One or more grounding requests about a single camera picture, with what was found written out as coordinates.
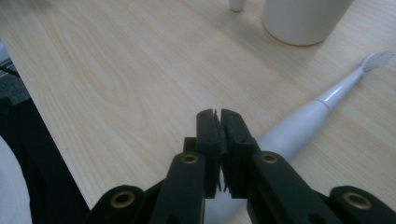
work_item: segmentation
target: white object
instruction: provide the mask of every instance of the white object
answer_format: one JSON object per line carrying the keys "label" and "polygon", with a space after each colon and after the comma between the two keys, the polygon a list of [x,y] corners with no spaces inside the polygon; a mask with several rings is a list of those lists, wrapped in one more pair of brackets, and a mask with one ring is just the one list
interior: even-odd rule
{"label": "white object", "polygon": [[[289,161],[312,139],[329,114],[361,79],[363,73],[384,66],[392,56],[392,52],[384,51],[366,57],[353,73],[316,99],[291,112],[259,137],[257,143],[261,150],[273,151]],[[215,199],[205,200],[205,223],[226,223],[237,210],[246,206],[246,202],[232,199],[229,192],[218,191]]]}
{"label": "white object", "polygon": [[29,203],[21,167],[0,136],[0,223],[31,224]]}
{"label": "white object", "polygon": [[278,40],[312,45],[324,40],[353,0],[266,0],[262,22]]}
{"label": "white object", "polygon": [[302,105],[257,139],[261,150],[274,151],[289,160],[320,129],[326,118],[353,88],[365,72],[384,66],[393,53],[383,51],[366,57],[361,66],[323,92],[315,100]]}

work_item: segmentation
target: wooden table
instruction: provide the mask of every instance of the wooden table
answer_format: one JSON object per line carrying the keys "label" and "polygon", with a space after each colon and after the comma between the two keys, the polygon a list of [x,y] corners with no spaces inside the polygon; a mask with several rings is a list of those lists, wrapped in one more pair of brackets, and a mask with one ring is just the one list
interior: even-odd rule
{"label": "wooden table", "polygon": [[[396,2],[355,0],[329,38],[273,39],[264,1],[4,0],[0,38],[88,205],[163,179],[195,115],[240,113],[260,136],[351,72],[396,52]],[[396,210],[396,60],[367,75],[291,162],[324,194],[352,185]],[[230,223],[248,223],[243,209]]]}

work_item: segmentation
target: brass screw insert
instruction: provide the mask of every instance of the brass screw insert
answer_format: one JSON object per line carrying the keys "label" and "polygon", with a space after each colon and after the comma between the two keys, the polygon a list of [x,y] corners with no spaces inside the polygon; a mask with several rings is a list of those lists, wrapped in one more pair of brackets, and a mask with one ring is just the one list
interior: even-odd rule
{"label": "brass screw insert", "polygon": [[110,199],[110,204],[114,208],[124,208],[134,202],[134,193],[131,191],[119,192]]}

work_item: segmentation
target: screw hole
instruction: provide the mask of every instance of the screw hole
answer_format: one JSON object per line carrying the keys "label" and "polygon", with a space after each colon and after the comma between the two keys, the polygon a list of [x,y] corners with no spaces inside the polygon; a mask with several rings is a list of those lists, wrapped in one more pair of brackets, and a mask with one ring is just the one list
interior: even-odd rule
{"label": "screw hole", "polygon": [[111,197],[110,204],[114,208],[124,208],[134,202],[134,193],[131,191],[123,191]]}
{"label": "screw hole", "polygon": [[181,160],[184,163],[192,164],[192,163],[196,163],[198,161],[198,157],[196,157],[195,155],[185,155],[181,158]]}

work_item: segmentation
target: white container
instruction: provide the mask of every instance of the white container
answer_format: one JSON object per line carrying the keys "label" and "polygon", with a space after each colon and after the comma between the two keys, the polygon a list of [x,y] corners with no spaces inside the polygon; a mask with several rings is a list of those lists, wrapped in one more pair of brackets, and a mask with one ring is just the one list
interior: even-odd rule
{"label": "white container", "polygon": [[262,22],[276,39],[292,45],[324,40],[353,0],[266,0]]}

